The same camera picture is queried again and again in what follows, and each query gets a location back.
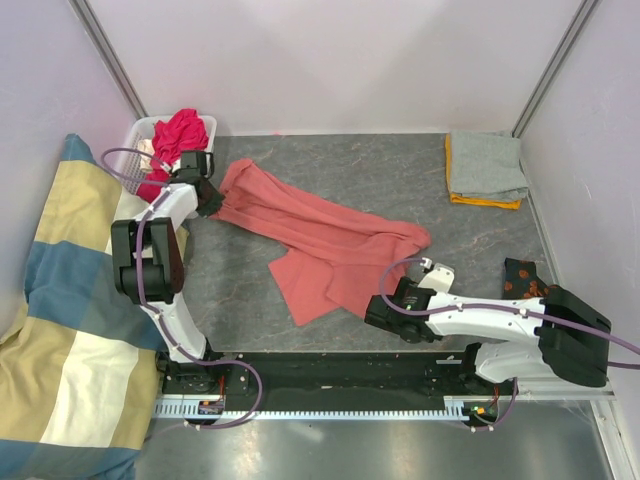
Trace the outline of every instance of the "blue and yellow striped fabric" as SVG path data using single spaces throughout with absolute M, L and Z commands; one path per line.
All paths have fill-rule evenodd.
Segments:
M 133 478 L 157 393 L 151 319 L 114 287 L 110 228 L 146 203 L 66 138 L 0 339 L 0 478 Z M 178 231 L 181 245 L 186 232 Z

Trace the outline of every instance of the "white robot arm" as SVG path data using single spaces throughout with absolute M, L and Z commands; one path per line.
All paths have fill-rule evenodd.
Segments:
M 224 197 L 207 178 L 213 169 L 204 152 L 185 152 L 171 183 L 143 212 L 131 220 L 112 226 L 112 245 L 116 288 L 140 304 L 135 258 L 140 252 L 135 234 L 143 216 L 143 273 L 148 305 L 142 308 L 151 316 L 169 346 L 171 360 L 191 360 L 176 348 L 175 341 L 191 357 L 202 359 L 208 350 L 204 335 L 195 326 L 182 295 L 184 269 L 179 256 L 175 230 L 194 213 L 209 216 L 222 205 Z M 573 322 L 610 331 L 610 323 L 598 312 L 566 290 L 559 289 L 549 298 L 500 301 L 465 298 L 448 293 L 454 272 L 425 259 L 425 277 L 420 283 L 407 277 L 394 295 L 371 299 L 365 322 L 399 335 L 410 343 L 440 340 L 449 335 L 472 335 L 502 343 L 476 343 L 467 347 L 466 368 L 491 383 L 507 379 L 560 377 L 585 386 L 606 383 L 608 342 L 601 338 L 557 328 L 530 315 L 552 313 Z M 481 304 L 494 308 L 484 310 Z M 509 307 L 509 311 L 495 306 Z M 429 310 L 428 315 L 416 311 Z M 160 328 L 159 315 L 172 338 Z

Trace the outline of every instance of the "dark cloth with orange pattern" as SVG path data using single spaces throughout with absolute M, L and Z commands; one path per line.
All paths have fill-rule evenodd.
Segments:
M 538 277 L 535 262 L 506 258 L 504 261 L 504 300 L 546 297 L 549 289 L 558 285 L 547 285 Z

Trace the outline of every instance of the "pink towel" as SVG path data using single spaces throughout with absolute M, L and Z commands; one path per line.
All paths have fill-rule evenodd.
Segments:
M 155 150 L 154 156 L 169 165 L 173 165 L 184 150 L 204 150 L 208 143 L 209 136 L 204 121 L 193 108 L 183 108 L 167 123 L 156 123 L 155 135 L 151 141 Z M 160 168 L 157 162 L 152 162 L 152 167 L 153 172 L 146 176 L 147 180 L 166 182 L 169 179 L 169 174 Z M 156 185 L 142 184 L 136 193 L 151 203 L 160 194 L 160 188 Z
M 269 268 L 296 325 L 343 307 L 364 318 L 384 269 L 431 243 L 422 227 L 358 212 L 282 183 L 250 159 L 229 167 L 214 216 L 278 240 L 288 252 Z M 406 266 L 387 277 L 393 293 Z

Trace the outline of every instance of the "white plastic basket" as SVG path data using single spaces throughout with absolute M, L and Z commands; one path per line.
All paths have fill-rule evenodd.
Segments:
M 171 117 L 171 115 L 160 115 L 157 117 L 141 118 L 133 124 L 133 127 L 131 127 L 131 131 L 127 136 L 124 146 L 128 148 L 137 148 L 140 140 L 153 138 L 155 134 L 155 126 L 158 121 L 168 122 Z M 216 136 L 216 127 L 218 126 L 218 122 L 216 122 L 215 118 L 209 115 L 199 115 L 199 117 L 204 121 L 207 135 L 209 135 L 209 143 L 207 144 L 206 151 L 213 153 L 213 140 Z M 118 173 L 122 173 L 123 175 L 136 179 L 142 179 L 146 175 L 145 172 L 140 170 L 140 155 L 137 153 L 121 152 L 115 162 L 113 162 L 112 166 Z M 133 194 L 138 191 L 138 186 L 140 185 L 139 183 L 131 180 L 120 179 L 120 182 L 122 182 L 124 188 Z

